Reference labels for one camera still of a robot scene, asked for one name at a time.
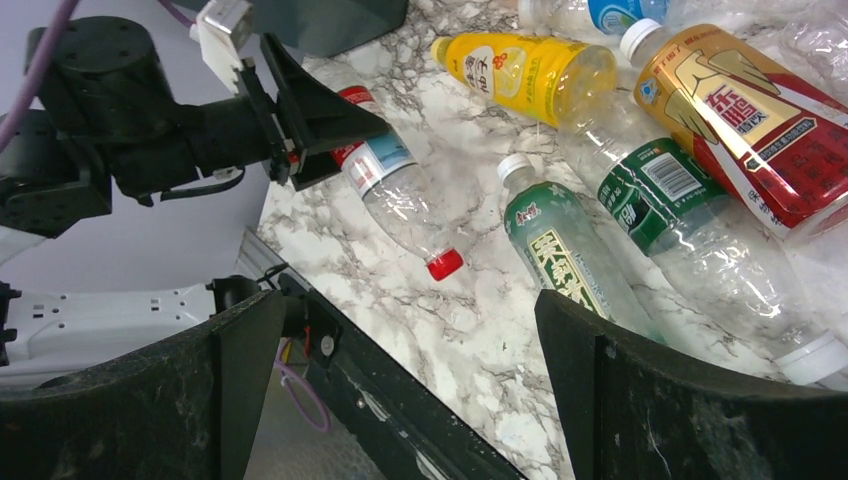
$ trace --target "marble tabletop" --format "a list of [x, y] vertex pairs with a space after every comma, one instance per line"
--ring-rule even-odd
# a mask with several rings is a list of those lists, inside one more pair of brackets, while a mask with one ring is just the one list
[[[715, 22], [782, 61], [774, 38], [779, 21]], [[673, 348], [739, 372], [782, 377], [763, 352], [666, 283], [563, 162], [551, 128], [473, 96], [430, 59], [437, 36], [516, 28], [515, 13], [495, 0], [411, 0], [403, 27], [340, 58], [360, 73], [437, 187], [465, 268], [433, 282], [420, 259], [381, 232], [341, 176], [299, 193], [272, 186], [259, 234], [528, 477], [567, 479], [573, 473], [533, 316], [537, 291], [501, 224], [495, 169], [511, 153], [526, 153], [547, 178], [578, 194]], [[308, 59], [305, 67], [319, 62]], [[800, 74], [820, 83], [812, 72]], [[632, 87], [633, 77], [623, 72], [622, 87]], [[846, 235], [843, 226], [787, 250], [825, 323], [843, 340], [848, 253], [837, 247]]]

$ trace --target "robotic arm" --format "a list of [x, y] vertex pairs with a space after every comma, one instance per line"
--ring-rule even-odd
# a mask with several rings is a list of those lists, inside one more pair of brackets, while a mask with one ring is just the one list
[[[198, 106], [174, 100], [141, 25], [116, 17], [69, 22], [37, 93], [44, 110], [27, 111], [0, 152], [0, 264], [82, 219], [111, 213], [112, 178], [145, 206], [157, 193], [169, 201], [225, 191], [257, 162], [272, 180], [291, 179], [302, 190], [339, 172], [332, 149], [389, 130], [265, 34], [272, 98], [253, 60], [238, 56], [251, 22], [243, 0], [211, 1], [201, 11], [192, 36], [234, 98]], [[45, 30], [30, 32], [28, 68]], [[184, 187], [205, 177], [222, 180]], [[98, 345], [132, 340], [137, 348], [140, 331], [160, 332], [149, 343], [205, 321], [232, 304], [221, 301], [226, 282], [216, 282], [91, 295], [18, 292], [0, 282], [0, 384], [37, 384], [133, 349], [86, 354]]]

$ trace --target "bottle cap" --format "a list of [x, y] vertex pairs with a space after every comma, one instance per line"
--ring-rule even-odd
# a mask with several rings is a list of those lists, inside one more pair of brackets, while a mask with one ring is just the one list
[[427, 270], [430, 271], [430, 276], [433, 277], [433, 280], [441, 282], [451, 273], [459, 270], [464, 263], [462, 255], [456, 249], [451, 248], [433, 260], [430, 260], [427, 263]]
[[430, 56], [433, 57], [439, 65], [445, 64], [445, 57], [448, 53], [448, 45], [453, 40], [451, 37], [438, 37], [433, 40], [433, 44], [430, 45]]
[[662, 25], [657, 23], [656, 20], [652, 20], [650, 18], [643, 18], [631, 25], [630, 28], [624, 32], [624, 36], [621, 37], [621, 43], [618, 45], [618, 48], [624, 55], [624, 58], [626, 58], [628, 62], [631, 61], [633, 59], [633, 52], [636, 51], [639, 44], [642, 43], [642, 40], [650, 35], [651, 32], [659, 28], [662, 28]]
[[537, 26], [540, 22], [536, 14], [539, 10], [539, 0], [518, 0], [518, 25], [524, 28]]
[[796, 385], [809, 385], [848, 367], [848, 347], [830, 331], [775, 360]]
[[527, 158], [527, 155], [524, 155], [523, 153], [513, 153], [512, 155], [504, 158], [498, 165], [498, 178], [500, 178], [501, 182], [503, 182], [510, 173], [524, 167], [533, 167], [533, 164], [530, 163], [530, 159]]

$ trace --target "screw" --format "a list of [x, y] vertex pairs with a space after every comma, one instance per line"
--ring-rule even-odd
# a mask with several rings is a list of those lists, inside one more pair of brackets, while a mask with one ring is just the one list
[[335, 348], [336, 342], [333, 340], [333, 337], [326, 335], [321, 339], [321, 353], [323, 353], [325, 357], [332, 355]]

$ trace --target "white bottle cap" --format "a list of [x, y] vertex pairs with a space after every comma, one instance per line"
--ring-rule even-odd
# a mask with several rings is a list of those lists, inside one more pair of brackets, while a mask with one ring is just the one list
[[639, 44], [642, 43], [642, 40], [658, 28], [662, 28], [662, 25], [657, 23], [656, 20], [650, 18], [643, 18], [631, 25], [630, 28], [624, 32], [624, 36], [621, 37], [621, 43], [618, 45], [622, 55], [624, 55], [624, 58], [626, 58], [628, 62], [631, 61], [633, 58], [633, 52], [636, 51]]
[[848, 367], [848, 347], [830, 331], [803, 347], [775, 360], [786, 378], [809, 385]]
[[518, 25], [531, 28], [541, 23], [537, 14], [539, 3], [539, 0], [518, 0]]
[[523, 153], [513, 153], [512, 155], [504, 158], [500, 165], [498, 165], [498, 178], [500, 178], [501, 182], [503, 182], [510, 173], [524, 167], [533, 168], [533, 164], [530, 163], [527, 155], [524, 155]]

